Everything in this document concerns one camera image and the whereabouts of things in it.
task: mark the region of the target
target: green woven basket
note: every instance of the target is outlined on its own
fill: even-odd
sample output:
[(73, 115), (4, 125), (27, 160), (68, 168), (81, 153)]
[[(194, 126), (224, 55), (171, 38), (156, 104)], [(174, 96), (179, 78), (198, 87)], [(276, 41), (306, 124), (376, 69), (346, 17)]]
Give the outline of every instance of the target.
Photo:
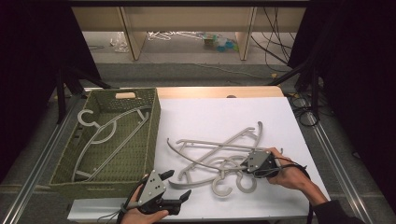
[[(116, 99), (117, 93), (133, 92), (135, 98)], [(91, 91), (84, 109), (92, 114), (83, 114), (84, 122), (104, 125), (116, 116), (140, 106), (150, 106), (148, 120), (120, 149), (117, 155), (90, 181), (72, 181), (78, 157), (83, 148), (97, 132), (94, 126), (77, 123), (64, 153), (52, 175), (49, 186), (71, 199), (127, 197), (137, 182), (154, 168), (155, 147), (160, 123), (161, 107), (156, 89), (128, 89)], [(92, 174), (109, 155), (136, 129), (142, 119), (138, 113), (130, 113), (117, 120), (117, 129), (112, 137), (102, 144), (91, 144), (84, 154), (78, 170)], [(109, 136), (109, 125), (95, 138)]]

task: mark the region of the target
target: white table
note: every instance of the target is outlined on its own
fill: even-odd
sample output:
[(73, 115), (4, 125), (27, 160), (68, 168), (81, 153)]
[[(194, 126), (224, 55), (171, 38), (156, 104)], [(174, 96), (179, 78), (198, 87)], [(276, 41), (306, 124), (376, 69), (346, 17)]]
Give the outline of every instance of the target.
[[(178, 172), (190, 164), (178, 156), (166, 144), (170, 138), (176, 145), (179, 139), (195, 139), (223, 142), (246, 127), (258, 128), (263, 123), (263, 135), (259, 147), (278, 147), (284, 149), (284, 155), (293, 158), (303, 166), (312, 180), (329, 196), (318, 174), (302, 133), (284, 97), (265, 98), (193, 98), (161, 99), (162, 107), (160, 129), (157, 138), (155, 169), (162, 173), (175, 170), (172, 180), (177, 181)], [(252, 143), (250, 138), (237, 142), (238, 145)], [(190, 150), (189, 156), (197, 158), (202, 149)], [(213, 172), (196, 168), (193, 178), (208, 178)], [(243, 193), (235, 185), (236, 175), (229, 175), (221, 182), (231, 187), (232, 193), (224, 198), (215, 195), (210, 185), (193, 188), (190, 198), (182, 204), (178, 216), (169, 216), (166, 221), (213, 221), (238, 219), (283, 219), (305, 217), (308, 213), (308, 200), (297, 191), (270, 185), (266, 179), (258, 179), (258, 187), (252, 193)], [(244, 176), (244, 185), (249, 186), (248, 175)], [(163, 195), (165, 199), (177, 199), (185, 189), (168, 187)], [(100, 216), (109, 215), (120, 208), (125, 199), (75, 200), (68, 219), (78, 222), (92, 222)]]

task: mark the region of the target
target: hand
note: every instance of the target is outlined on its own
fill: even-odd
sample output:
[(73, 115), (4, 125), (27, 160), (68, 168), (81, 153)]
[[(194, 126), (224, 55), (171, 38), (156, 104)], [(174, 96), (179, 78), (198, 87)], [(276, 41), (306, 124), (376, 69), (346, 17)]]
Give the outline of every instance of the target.
[[(291, 164), (291, 159), (282, 156), (276, 148), (271, 147), (269, 150), (275, 158), (280, 158), (278, 159), (280, 165)], [(284, 168), (277, 176), (268, 177), (267, 180), (270, 184), (280, 185), (287, 189), (300, 190), (312, 205), (318, 205), (328, 201), (320, 188), (297, 167)]]
[[(139, 186), (137, 188), (136, 192), (134, 193), (134, 195), (131, 198), (132, 202), (136, 201), (137, 194), (139, 193), (141, 188), (142, 188), (142, 186)], [(168, 216), (168, 214), (169, 214), (168, 211), (163, 210), (163, 211), (158, 211), (154, 214), (145, 215), (145, 214), (139, 212), (139, 210), (137, 210), (137, 208), (134, 208), (134, 209), (128, 210), (128, 212), (124, 215), (124, 217), (121, 221), (121, 224), (151, 224), (151, 223), (154, 223), (156, 221), (163, 219), (164, 217)]]

